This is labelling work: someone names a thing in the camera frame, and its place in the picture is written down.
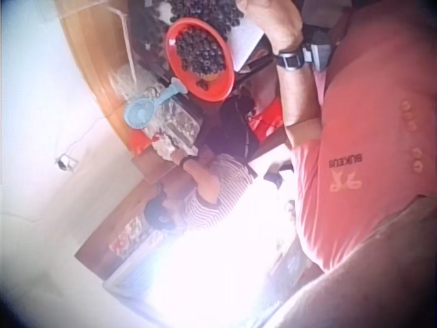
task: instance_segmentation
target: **hand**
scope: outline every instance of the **hand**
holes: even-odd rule
[[[182,149],[178,149],[175,152],[172,152],[170,157],[173,163],[179,165],[180,161],[186,157],[186,154],[185,151],[183,151]]]
[[[267,35],[273,53],[296,49],[302,42],[302,17],[292,0],[236,0],[236,3]]]

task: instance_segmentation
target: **red bowl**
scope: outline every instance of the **red bowl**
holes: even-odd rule
[[[203,90],[196,85],[196,82],[200,80],[199,75],[190,72],[189,70],[183,71],[182,60],[180,59],[176,50],[176,37],[191,27],[204,29],[211,34],[221,47],[225,58],[226,69],[220,72],[215,79],[208,81],[208,90]],[[170,26],[167,32],[165,50],[167,52],[167,59],[169,60],[171,69],[175,73],[176,77],[181,80],[181,82],[192,94],[211,102],[222,101],[229,96],[235,81],[231,51],[220,34],[207,23],[196,18],[181,18],[177,20],[174,22],[174,24],[172,24],[172,26]]]

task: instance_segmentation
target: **sleeve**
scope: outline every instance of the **sleeve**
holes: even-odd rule
[[[292,149],[292,164],[297,182],[297,228],[299,235],[306,239],[302,246],[307,255],[309,253],[308,249],[305,249],[305,244],[308,245],[308,242],[310,245],[313,244],[311,241],[313,225],[308,220],[314,220],[317,210],[319,151],[320,140],[308,140]]]
[[[221,203],[210,204],[196,190],[185,204],[185,223],[189,230],[202,230],[218,223]]]

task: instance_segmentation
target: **watch strap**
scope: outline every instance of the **watch strap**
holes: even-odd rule
[[[305,65],[305,56],[301,46],[295,51],[279,51],[274,59],[276,65],[289,71],[298,70]]]
[[[184,169],[184,164],[185,162],[189,161],[189,160],[196,160],[197,156],[193,156],[193,155],[188,155],[186,157],[184,157],[180,162],[179,162],[179,166]]]

